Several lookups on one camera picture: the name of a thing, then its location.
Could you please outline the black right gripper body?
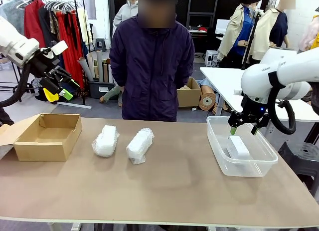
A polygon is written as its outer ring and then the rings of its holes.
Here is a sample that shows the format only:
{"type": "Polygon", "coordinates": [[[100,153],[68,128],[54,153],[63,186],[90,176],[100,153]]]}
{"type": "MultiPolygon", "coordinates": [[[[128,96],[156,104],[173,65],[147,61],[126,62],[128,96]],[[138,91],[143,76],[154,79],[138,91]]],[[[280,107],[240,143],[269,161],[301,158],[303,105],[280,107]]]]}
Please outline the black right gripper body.
{"type": "Polygon", "coordinates": [[[244,94],[241,106],[243,111],[243,119],[261,119],[267,110],[267,105],[259,103],[244,94]]]}

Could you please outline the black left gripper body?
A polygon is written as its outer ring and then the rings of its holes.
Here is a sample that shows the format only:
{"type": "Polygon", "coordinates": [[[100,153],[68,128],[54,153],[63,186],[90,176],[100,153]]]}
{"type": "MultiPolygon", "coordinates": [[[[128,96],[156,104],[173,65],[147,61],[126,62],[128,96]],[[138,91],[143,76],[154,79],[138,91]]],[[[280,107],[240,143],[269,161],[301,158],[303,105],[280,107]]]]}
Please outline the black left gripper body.
{"type": "Polygon", "coordinates": [[[37,50],[29,60],[30,73],[36,78],[42,78],[58,63],[59,59],[52,50],[37,50]]]}

